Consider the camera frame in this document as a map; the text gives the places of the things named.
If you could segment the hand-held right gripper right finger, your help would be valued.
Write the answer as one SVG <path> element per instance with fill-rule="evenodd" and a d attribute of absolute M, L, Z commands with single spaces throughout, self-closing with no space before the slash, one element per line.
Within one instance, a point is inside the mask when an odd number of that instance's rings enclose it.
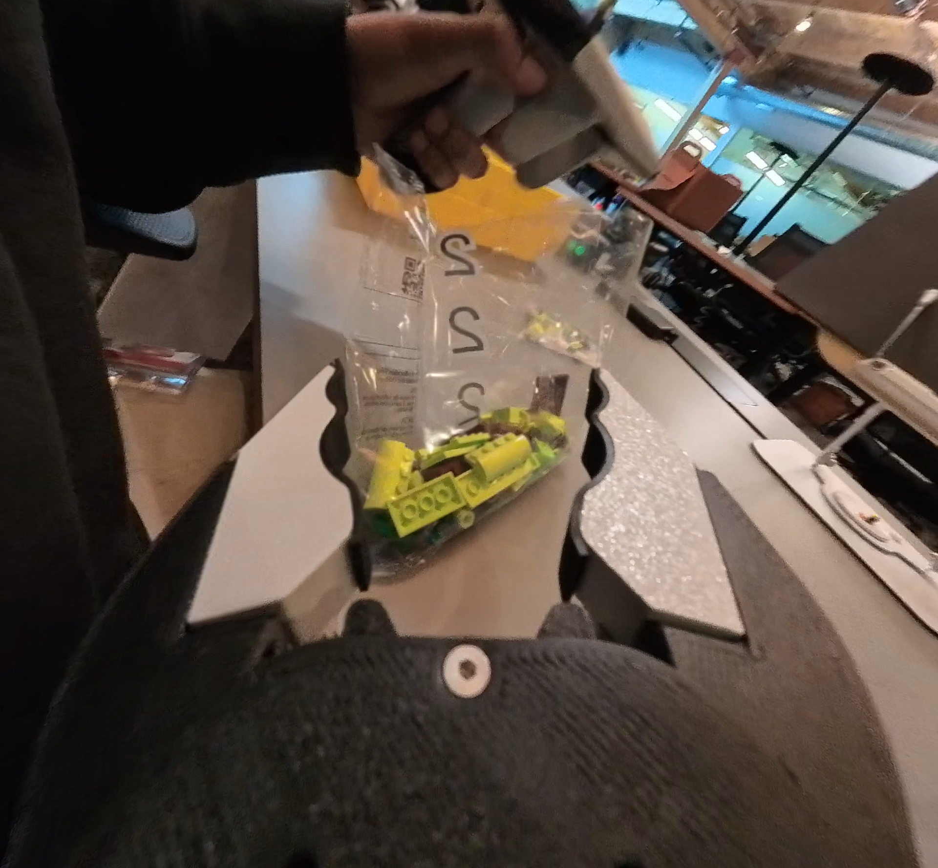
<path fill-rule="evenodd" d="M 592 370 L 559 585 L 612 641 L 677 630 L 744 641 L 746 629 L 701 474 L 665 427 Z"/>

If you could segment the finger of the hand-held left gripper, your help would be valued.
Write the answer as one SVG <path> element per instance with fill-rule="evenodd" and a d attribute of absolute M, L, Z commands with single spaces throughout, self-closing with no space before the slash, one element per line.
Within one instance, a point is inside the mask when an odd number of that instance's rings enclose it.
<path fill-rule="evenodd" d="M 601 39 L 591 39 L 572 61 L 572 71 L 595 105 L 598 158 L 635 180 L 658 174 L 658 147 L 627 83 Z"/>

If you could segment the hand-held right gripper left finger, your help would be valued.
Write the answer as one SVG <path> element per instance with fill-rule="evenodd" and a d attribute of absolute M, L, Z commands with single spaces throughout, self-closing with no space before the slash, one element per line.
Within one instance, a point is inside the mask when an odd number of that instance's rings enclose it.
<path fill-rule="evenodd" d="M 335 635 L 359 586 L 344 374 L 316 375 L 238 452 L 187 616 L 190 627 L 272 616 L 299 642 Z"/>

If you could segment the clear printed plastic bag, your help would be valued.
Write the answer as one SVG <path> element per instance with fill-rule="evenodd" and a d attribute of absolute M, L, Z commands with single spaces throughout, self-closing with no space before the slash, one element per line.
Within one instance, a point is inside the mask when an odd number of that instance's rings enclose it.
<path fill-rule="evenodd" d="M 428 195 L 416 174 L 386 153 L 378 153 L 378 162 L 382 180 L 396 194 Z M 576 218 L 603 212 L 565 196 L 578 205 Z M 568 374 L 562 415 L 569 452 L 561 467 L 584 424 L 584 383 L 612 345 L 615 322 L 605 304 L 630 294 L 653 234 L 651 219 L 634 208 L 608 213 L 628 214 L 634 257 L 623 277 L 599 278 L 570 266 L 561 255 L 564 244 L 536 263 L 524 263 L 477 247 L 463 232 L 418 229 L 415 217 L 401 221 L 369 210 L 374 222 L 360 256 L 341 363 L 350 449 L 345 472 L 356 487 L 351 551 L 364 584 L 374 576 L 415 569 L 447 544 L 415 560 L 378 558 L 365 538 L 363 503 L 379 443 L 401 440 L 422 447 L 482 412 L 527 405 L 537 377 Z M 528 342 L 523 331 L 533 311 L 547 312 L 593 339 L 596 365 Z"/>

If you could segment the person's left forearm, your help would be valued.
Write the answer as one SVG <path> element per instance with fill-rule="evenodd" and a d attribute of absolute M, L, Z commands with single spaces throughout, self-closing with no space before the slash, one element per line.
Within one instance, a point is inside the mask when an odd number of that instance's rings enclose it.
<path fill-rule="evenodd" d="M 345 0 L 39 0 L 79 193 L 142 212 L 360 169 Z"/>

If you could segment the person's left hand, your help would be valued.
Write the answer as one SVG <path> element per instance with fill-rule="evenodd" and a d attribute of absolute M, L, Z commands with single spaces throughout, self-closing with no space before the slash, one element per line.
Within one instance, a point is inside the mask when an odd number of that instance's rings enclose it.
<path fill-rule="evenodd" d="M 428 179 L 445 191 L 485 175 L 484 140 L 458 124 L 437 94 L 476 77 L 532 97 L 548 77 L 510 19 L 494 14 L 381 12 L 351 16 L 346 46 L 358 151 L 398 138 Z"/>

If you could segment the brown bag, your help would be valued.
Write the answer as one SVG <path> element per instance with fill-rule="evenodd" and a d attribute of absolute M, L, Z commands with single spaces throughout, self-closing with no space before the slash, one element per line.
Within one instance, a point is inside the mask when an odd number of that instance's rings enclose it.
<path fill-rule="evenodd" d="M 685 140 L 665 155 L 646 199 L 685 227 L 709 233 L 741 200 L 743 186 L 732 174 L 711 171 L 703 151 Z"/>

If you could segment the white monitor stand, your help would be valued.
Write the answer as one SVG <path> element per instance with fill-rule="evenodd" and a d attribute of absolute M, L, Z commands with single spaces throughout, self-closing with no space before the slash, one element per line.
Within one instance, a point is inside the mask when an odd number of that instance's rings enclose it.
<path fill-rule="evenodd" d="M 885 412 L 896 415 L 936 444 L 937 397 L 926 384 L 885 357 L 936 303 L 936 289 L 925 290 L 915 307 L 876 354 L 851 369 L 873 405 L 861 412 L 825 450 L 810 454 L 791 440 L 756 440 L 752 450 L 788 489 L 838 537 L 847 549 L 932 635 L 937 634 L 936 553 L 920 549 L 878 511 L 864 491 L 853 488 L 838 467 L 838 453 Z M 869 526 L 861 514 L 874 512 L 881 523 Z"/>

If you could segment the stacked yellow storage bins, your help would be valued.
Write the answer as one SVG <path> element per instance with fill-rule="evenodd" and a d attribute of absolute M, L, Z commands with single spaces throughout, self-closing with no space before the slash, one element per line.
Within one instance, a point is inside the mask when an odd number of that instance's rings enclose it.
<path fill-rule="evenodd" d="M 461 179 L 448 191 L 420 196 L 396 194 L 379 167 L 364 160 L 358 189 L 374 212 L 401 221 L 416 218 L 418 229 L 463 232 L 477 247 L 536 263 L 569 239 L 579 207 L 550 189 L 526 190 L 512 169 L 495 155 L 479 180 Z"/>

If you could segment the clear case with red contents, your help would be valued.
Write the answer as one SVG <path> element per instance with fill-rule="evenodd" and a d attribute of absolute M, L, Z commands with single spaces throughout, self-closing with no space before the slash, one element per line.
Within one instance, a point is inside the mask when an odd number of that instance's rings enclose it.
<path fill-rule="evenodd" d="M 206 362 L 189 351 L 142 345 L 106 345 L 103 356 L 113 388 L 170 395 L 186 392 Z"/>

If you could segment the small sealed bag of pieces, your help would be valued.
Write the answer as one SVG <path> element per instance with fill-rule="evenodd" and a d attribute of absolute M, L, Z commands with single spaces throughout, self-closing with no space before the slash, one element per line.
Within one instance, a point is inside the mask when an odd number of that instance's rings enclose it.
<path fill-rule="evenodd" d="M 530 343 L 595 366 L 596 344 L 577 327 L 543 311 L 529 312 L 523 337 Z"/>

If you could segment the long wooden desk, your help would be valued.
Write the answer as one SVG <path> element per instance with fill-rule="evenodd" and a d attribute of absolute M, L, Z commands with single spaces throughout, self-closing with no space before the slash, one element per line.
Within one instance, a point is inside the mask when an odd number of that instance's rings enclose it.
<path fill-rule="evenodd" d="M 750 266 L 744 264 L 743 261 L 722 253 L 719 247 L 704 234 L 689 229 L 679 221 L 648 203 L 638 194 L 636 188 L 630 182 L 621 178 L 616 171 L 608 168 L 601 161 L 590 160 L 589 165 L 594 170 L 598 171 L 603 178 L 615 182 L 618 192 L 624 196 L 627 203 L 649 217 L 658 229 L 662 229 L 682 243 L 690 246 L 722 273 L 732 276 L 736 282 L 750 289 L 761 298 L 768 300 L 783 313 L 795 318 L 800 318 L 810 326 L 819 328 L 819 323 L 816 322 L 814 318 L 799 309 L 789 299 L 784 298 L 777 291 L 775 283 L 766 276 L 761 275 Z"/>

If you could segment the black floor lamp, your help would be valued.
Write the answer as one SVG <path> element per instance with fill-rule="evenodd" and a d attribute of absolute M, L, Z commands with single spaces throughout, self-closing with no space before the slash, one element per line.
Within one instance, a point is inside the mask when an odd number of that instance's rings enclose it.
<path fill-rule="evenodd" d="M 787 207 L 817 170 L 827 162 L 831 154 L 851 135 L 888 92 L 897 91 L 908 97 L 922 97 L 931 92 L 934 87 L 934 77 L 926 67 L 895 54 L 884 52 L 868 54 L 862 61 L 861 71 L 865 77 L 877 84 L 874 92 L 780 197 L 773 208 L 742 240 L 733 246 L 733 255 L 742 256 L 746 252 L 747 248 L 763 234 L 772 220 Z"/>

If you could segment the black monitor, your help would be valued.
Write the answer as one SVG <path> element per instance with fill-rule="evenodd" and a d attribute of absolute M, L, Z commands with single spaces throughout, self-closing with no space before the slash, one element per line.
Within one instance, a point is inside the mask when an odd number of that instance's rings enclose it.
<path fill-rule="evenodd" d="M 867 357 L 936 288 L 935 175 L 777 284 L 782 298 Z"/>

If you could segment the blue mesh chair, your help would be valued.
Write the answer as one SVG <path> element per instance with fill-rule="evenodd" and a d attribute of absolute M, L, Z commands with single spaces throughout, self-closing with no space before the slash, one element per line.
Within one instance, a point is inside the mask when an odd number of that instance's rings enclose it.
<path fill-rule="evenodd" d="M 89 243 L 111 252 L 185 261 L 197 248 L 198 228 L 188 207 L 150 213 L 91 202 L 85 217 Z"/>

